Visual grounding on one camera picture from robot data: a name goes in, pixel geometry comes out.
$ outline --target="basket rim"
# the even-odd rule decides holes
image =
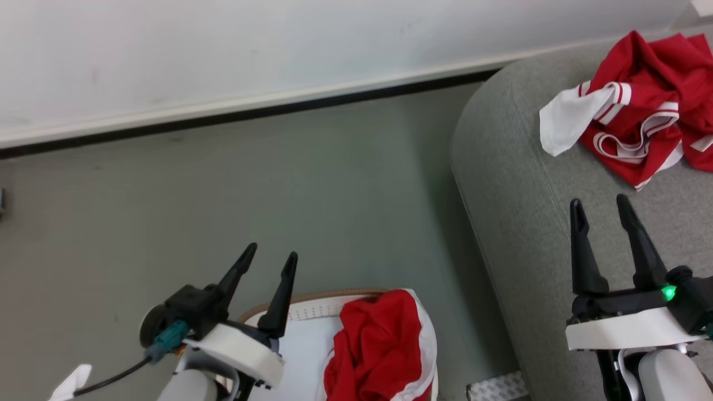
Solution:
[[[294,296],[289,300],[289,303],[291,305],[293,303],[307,302],[310,300],[318,300],[322,298],[342,297],[345,295],[365,295],[378,297],[389,291],[390,290],[386,288],[351,288],[347,290],[322,291],[319,293]],[[238,323],[245,323],[248,319],[257,315],[258,313],[266,311],[269,306],[270,303],[263,303],[254,308],[251,308],[247,312],[240,315],[239,318],[235,321]]]

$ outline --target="teal cable connector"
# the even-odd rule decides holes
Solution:
[[[155,365],[161,361],[164,355],[179,348],[183,344],[183,339],[188,336],[188,323],[183,320],[176,320],[168,326],[163,333],[159,334],[153,344],[146,348],[144,356],[149,358],[149,364]]]

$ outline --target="green led light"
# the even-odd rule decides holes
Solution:
[[[676,286],[675,285],[667,285],[661,289],[661,292],[664,294],[664,298],[666,298],[666,302],[668,302],[673,299],[674,295],[676,295]]]

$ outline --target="black baseboard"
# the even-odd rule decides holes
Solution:
[[[375,89],[373,91],[350,93],[348,95],[333,96],[330,98],[322,98],[312,101],[285,104],[282,106],[256,108],[254,110],[245,110],[238,111],[235,113],[220,114],[218,116],[191,118],[188,120],[173,121],[170,123],[161,123],[150,126],[129,128],[119,131],[97,133],[94,135],[81,136],[78,138],[61,139],[59,141],[17,146],[14,148],[0,149],[0,159],[16,158],[19,156],[27,156],[35,153],[57,151],[60,149],[67,148],[76,148],[79,146],[92,145],[94,143],[117,141],[120,139],[135,138],[138,136],[153,135],[156,133],[180,131],[189,128],[214,126],[216,124],[232,123],[236,121],[251,120],[254,118],[277,116],[280,114],[294,113],[297,111],[312,110],[314,108],[339,106],[342,104],[355,103],[358,101],[368,101],[378,98],[406,95],[409,93],[432,91],[435,89],[448,88],[449,86],[457,86],[464,85],[466,83],[485,81],[488,78],[492,77],[493,74],[495,74],[496,72],[498,72],[498,70],[488,70],[477,73],[470,73],[466,75],[435,79],[432,81],[409,83],[406,85],[394,86],[391,88]]]

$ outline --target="gray sofa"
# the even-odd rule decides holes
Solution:
[[[582,199],[592,247],[613,290],[631,288],[634,273],[618,193],[630,197],[669,269],[686,264],[697,275],[713,274],[713,174],[683,162],[637,193],[582,146],[557,158],[541,148],[540,108],[591,79],[610,47],[507,66],[468,102],[451,144],[453,174],[535,401],[605,399],[595,355],[570,352],[565,341],[574,299],[572,198]],[[713,345],[699,342],[693,349],[711,376]]]

